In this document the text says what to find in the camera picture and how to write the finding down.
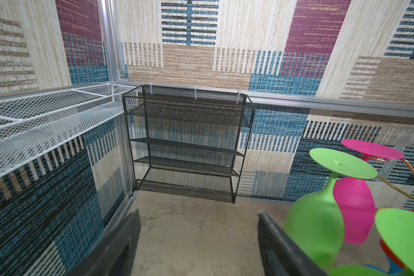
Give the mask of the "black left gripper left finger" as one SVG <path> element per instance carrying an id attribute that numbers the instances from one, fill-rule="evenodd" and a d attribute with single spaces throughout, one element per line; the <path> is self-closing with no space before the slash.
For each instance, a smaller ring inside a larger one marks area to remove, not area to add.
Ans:
<path id="1" fill-rule="evenodd" d="M 135 210 L 99 243 L 69 276 L 129 276 L 135 261 L 141 231 Z"/>

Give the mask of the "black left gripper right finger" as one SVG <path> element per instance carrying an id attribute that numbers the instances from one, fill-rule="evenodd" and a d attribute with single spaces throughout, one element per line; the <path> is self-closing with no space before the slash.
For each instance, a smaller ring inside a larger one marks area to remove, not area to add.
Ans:
<path id="1" fill-rule="evenodd" d="M 266 213 L 258 215 L 258 244 L 267 276 L 326 276 Z"/>

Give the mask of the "blue wine glass front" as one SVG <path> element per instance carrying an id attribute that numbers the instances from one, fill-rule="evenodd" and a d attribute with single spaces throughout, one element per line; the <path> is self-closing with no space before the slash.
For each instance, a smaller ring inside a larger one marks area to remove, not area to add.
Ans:
<path id="1" fill-rule="evenodd" d="M 404 271 L 404 269 L 402 269 L 400 266 L 398 266 L 390 257 L 386 256 L 386 259 L 387 259 L 387 261 L 389 263 L 389 270 L 386 272 L 386 274 L 388 274 L 388 275 L 394 275 L 395 276 L 395 275 L 397 275 L 397 274 L 399 274 L 399 273 L 401 273 L 401 272 Z M 366 267 L 369 267 L 371 269 L 378 270 L 378 271 L 380 271 L 382 273 L 385 272 L 384 270 L 382 270 L 382 269 L 380 269 L 380 268 L 378 268 L 376 266 L 370 265 L 370 264 L 367 264 Z"/>

